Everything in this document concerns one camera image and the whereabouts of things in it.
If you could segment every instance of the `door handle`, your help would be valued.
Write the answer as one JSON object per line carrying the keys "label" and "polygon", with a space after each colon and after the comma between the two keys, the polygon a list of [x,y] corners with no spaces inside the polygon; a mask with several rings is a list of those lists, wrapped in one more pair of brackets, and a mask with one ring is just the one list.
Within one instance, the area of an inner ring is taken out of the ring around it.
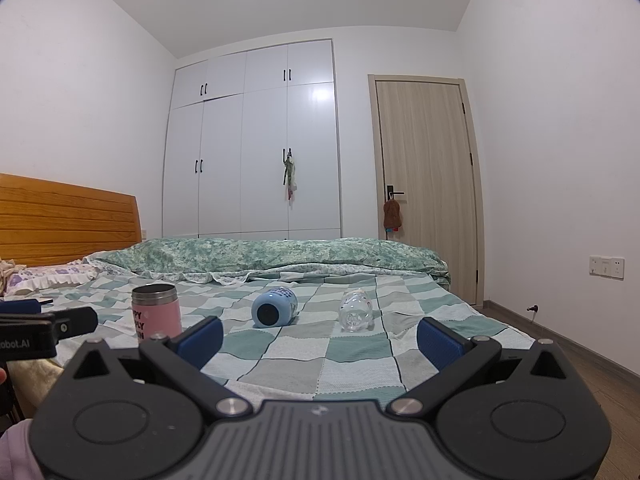
{"label": "door handle", "polygon": [[394,191],[393,186],[386,186],[386,199],[391,200],[394,195],[404,195],[404,191]]}

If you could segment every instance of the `door frame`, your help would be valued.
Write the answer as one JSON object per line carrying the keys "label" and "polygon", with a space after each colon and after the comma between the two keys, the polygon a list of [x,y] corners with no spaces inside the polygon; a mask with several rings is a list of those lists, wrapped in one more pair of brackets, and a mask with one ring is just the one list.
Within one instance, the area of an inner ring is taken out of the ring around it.
{"label": "door frame", "polygon": [[466,136],[469,143],[469,150],[473,159],[472,174],[474,183],[474,195],[476,198],[476,269],[478,270],[478,287],[476,288],[476,307],[481,308],[484,301],[484,209],[482,208],[482,186],[480,181],[480,164],[478,158],[478,144],[476,143],[476,131],[471,117],[471,106],[469,95],[466,92],[464,79],[447,77],[430,77],[418,75],[377,75],[369,74],[369,96],[371,100],[371,120],[373,123],[373,145],[376,160],[376,199],[378,200],[378,237],[386,238],[383,227],[383,205],[385,203],[385,181],[383,176],[382,161],[382,133],[380,129],[380,110],[378,109],[378,88],[377,81],[398,81],[398,82],[422,82],[440,83],[454,85],[458,87],[460,98],[465,109]]}

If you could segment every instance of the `thermos lid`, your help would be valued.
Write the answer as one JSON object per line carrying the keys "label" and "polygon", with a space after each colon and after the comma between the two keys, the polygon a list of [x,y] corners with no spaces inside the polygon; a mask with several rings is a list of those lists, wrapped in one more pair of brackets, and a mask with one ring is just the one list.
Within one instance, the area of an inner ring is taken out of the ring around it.
{"label": "thermos lid", "polygon": [[164,305],[177,299],[178,292],[171,283],[137,286],[131,292],[131,303],[140,306]]}

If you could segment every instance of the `clear plastic bottle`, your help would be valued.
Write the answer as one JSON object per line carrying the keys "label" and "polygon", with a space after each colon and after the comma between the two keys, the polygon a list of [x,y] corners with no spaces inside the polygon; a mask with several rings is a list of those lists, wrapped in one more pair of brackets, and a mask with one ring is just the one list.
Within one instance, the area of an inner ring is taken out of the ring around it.
{"label": "clear plastic bottle", "polygon": [[338,316],[340,325],[348,332],[368,327],[373,323],[373,307],[367,293],[361,288],[345,293]]}

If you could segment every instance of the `pillow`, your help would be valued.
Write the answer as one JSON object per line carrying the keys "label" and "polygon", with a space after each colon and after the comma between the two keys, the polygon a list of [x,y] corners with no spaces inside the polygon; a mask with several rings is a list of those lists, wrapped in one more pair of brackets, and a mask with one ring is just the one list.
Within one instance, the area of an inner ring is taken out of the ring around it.
{"label": "pillow", "polygon": [[7,281],[6,296],[24,296],[43,288],[76,286],[90,282],[98,276],[89,264],[66,264],[46,267],[27,267],[14,272]]}

